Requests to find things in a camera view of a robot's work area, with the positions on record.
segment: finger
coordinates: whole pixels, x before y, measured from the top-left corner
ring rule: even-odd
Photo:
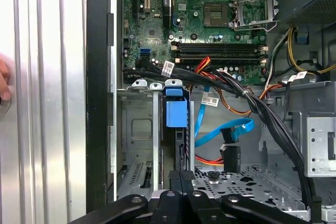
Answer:
[[[11,99],[9,87],[4,77],[0,74],[0,98],[4,101]]]
[[[0,59],[0,73],[2,74],[2,76],[4,78],[8,78],[9,77],[8,68],[6,67],[5,62],[2,59]]]

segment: green circuit board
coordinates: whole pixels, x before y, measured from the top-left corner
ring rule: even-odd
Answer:
[[[143,2],[138,0],[136,7]],[[230,27],[211,27],[205,24],[206,13],[205,7],[213,4],[229,4],[233,0],[172,0],[172,25],[170,28],[163,26],[162,19],[162,2],[163,0],[151,0],[151,10],[149,13],[139,11],[134,17],[133,8],[134,0],[123,0],[124,41],[127,41],[128,57],[123,57],[123,65],[127,68],[133,68],[136,60],[140,56],[140,49],[151,49],[149,60],[155,59],[162,66],[165,60],[174,62],[171,54],[172,40],[182,43],[213,43],[214,38],[222,35],[223,39],[217,43],[230,44],[265,44],[266,33],[264,30],[253,31],[234,31]],[[231,21],[234,14],[209,12],[211,15]],[[265,18],[265,3],[256,2],[251,5],[244,6],[244,20],[262,20]],[[197,39],[192,39],[192,35],[197,34]],[[234,63],[221,66],[222,68],[235,68]],[[260,64],[239,65],[244,72],[233,70],[231,74],[241,75],[242,84],[262,84],[264,82],[261,74],[262,66]]]

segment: blue sata port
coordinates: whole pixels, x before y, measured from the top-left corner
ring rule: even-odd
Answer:
[[[149,48],[140,48],[140,55],[150,55],[152,52]]]

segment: motherboard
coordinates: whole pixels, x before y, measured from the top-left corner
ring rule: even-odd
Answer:
[[[263,84],[267,2],[241,0],[123,0],[123,65],[145,58],[193,71],[210,56],[243,85]]]

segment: barcode label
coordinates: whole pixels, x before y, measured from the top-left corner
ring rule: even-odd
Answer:
[[[289,79],[288,82],[292,82],[295,80],[296,74],[293,74]]]
[[[208,92],[203,92],[201,104],[217,107],[218,101],[218,98],[208,97]]]
[[[303,72],[299,72],[296,77],[295,77],[295,80],[298,80],[298,79],[303,79],[307,74],[307,71],[303,71]]]
[[[174,65],[175,65],[174,63],[166,60],[164,62],[164,65],[163,65],[161,75],[166,76],[166,77],[170,77],[170,75],[173,72]]]

